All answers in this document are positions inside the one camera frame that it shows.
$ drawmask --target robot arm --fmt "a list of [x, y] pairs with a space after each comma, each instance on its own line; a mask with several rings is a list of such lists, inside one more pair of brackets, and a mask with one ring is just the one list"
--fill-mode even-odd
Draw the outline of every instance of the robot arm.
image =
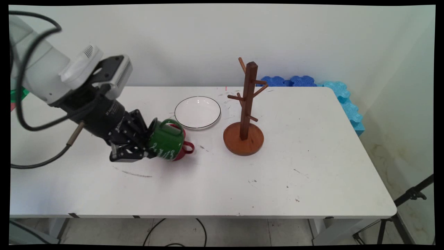
[[[118, 55], [102, 60], [103, 52], [89, 45], [75, 60], [69, 60], [42, 40], [26, 61], [28, 47], [38, 34], [14, 13], [22, 12], [9, 15], [9, 38], [14, 57], [11, 79], [20, 79], [23, 74], [26, 89], [49, 106], [63, 109], [68, 116], [72, 114], [69, 119], [75, 123], [85, 124], [86, 130], [111, 147], [111, 161], [133, 162], [155, 157], [154, 152], [145, 148], [151, 130], [140, 112], [127, 112], [116, 100], [132, 72], [129, 57]], [[26, 64], [22, 72], [18, 70], [21, 62]]]

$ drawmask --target blue foam block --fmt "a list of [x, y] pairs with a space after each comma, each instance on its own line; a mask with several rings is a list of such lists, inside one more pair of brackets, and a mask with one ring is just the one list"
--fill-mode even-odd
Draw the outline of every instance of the blue foam block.
[[317, 87], [314, 83], [314, 79], [309, 76], [293, 76], [290, 81], [293, 82], [293, 87]]
[[365, 131], [364, 125], [362, 122], [360, 122], [355, 128], [355, 132], [358, 136], [362, 135], [362, 133]]
[[362, 121], [362, 115], [358, 113], [358, 106], [354, 105], [350, 99], [347, 99], [347, 101], [341, 103], [341, 105], [352, 126], [356, 127]]
[[285, 81], [284, 81], [284, 84], [285, 84], [285, 86], [287, 86], [287, 87], [291, 87], [291, 86], [293, 86], [293, 82], [290, 81], [290, 80], [285, 80]]
[[324, 83], [324, 87], [331, 88], [340, 103], [345, 103], [350, 97], [350, 92], [347, 90], [347, 85], [345, 85], [343, 82], [328, 81]]
[[264, 76], [262, 79], [262, 81], [266, 81], [268, 86], [270, 87], [285, 87], [285, 83], [284, 83], [284, 78], [282, 77], [269, 77], [269, 76]]

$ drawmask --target round wooden base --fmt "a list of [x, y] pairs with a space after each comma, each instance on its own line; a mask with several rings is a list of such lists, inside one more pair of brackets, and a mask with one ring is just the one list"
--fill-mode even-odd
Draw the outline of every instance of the round wooden base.
[[250, 123], [248, 138], [243, 141], [239, 136], [240, 130], [241, 123], [235, 122], [229, 125], [223, 132], [223, 140], [228, 150], [242, 156], [251, 155], [259, 151], [264, 143], [264, 134], [262, 134], [261, 129]]

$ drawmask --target green object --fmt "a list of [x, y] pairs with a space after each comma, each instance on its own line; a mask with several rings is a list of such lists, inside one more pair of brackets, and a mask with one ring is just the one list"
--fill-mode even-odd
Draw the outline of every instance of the green object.
[[[179, 129], [167, 126], [167, 123], [175, 124]], [[182, 149], [185, 139], [182, 125], [173, 119], [159, 122], [157, 118], [154, 118], [148, 130], [152, 131], [148, 149], [154, 152], [157, 157], [167, 161], [174, 160]]]
[[[29, 91], [22, 87], [22, 100], [29, 94]], [[11, 102], [16, 102], [16, 90], [11, 90]]]

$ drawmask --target black border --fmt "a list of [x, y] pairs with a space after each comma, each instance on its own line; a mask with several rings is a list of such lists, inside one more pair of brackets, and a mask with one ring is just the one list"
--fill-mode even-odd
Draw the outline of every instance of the black border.
[[212, 100], [215, 101], [215, 103], [219, 106], [219, 116], [218, 116], [218, 118], [217, 118], [216, 120], [214, 120], [211, 124], [209, 124], [209, 125], [207, 125], [207, 126], [204, 126], [204, 127], [198, 127], [198, 128], [188, 127], [188, 126], [185, 126], [184, 124], [182, 124], [181, 122], [179, 122], [179, 120], [178, 120], [177, 117], [176, 117], [176, 109], [177, 109], [177, 106], [179, 106], [179, 104], [181, 104], [181, 103], [182, 103], [183, 101], [185, 101], [186, 99], [190, 99], [190, 98], [193, 98], [193, 97], [188, 97], [188, 98], [183, 99], [183, 100], [180, 101], [180, 102], [176, 105], [176, 107], [174, 108], [174, 117], [176, 118], [176, 121], [177, 121], [178, 123], [180, 123], [180, 125], [182, 125], [182, 126], [184, 126], [184, 127], [186, 127], [186, 128], [189, 128], [189, 129], [202, 129], [202, 128], [206, 128], [206, 127], [211, 126], [213, 123], [215, 123], [215, 122], [217, 122], [217, 121], [219, 120], [219, 118], [221, 117], [221, 114], [222, 114], [221, 106], [219, 105], [219, 103], [218, 103], [215, 99], [213, 99], [213, 98], [211, 98], [211, 97], [205, 97], [205, 98], [212, 99]]

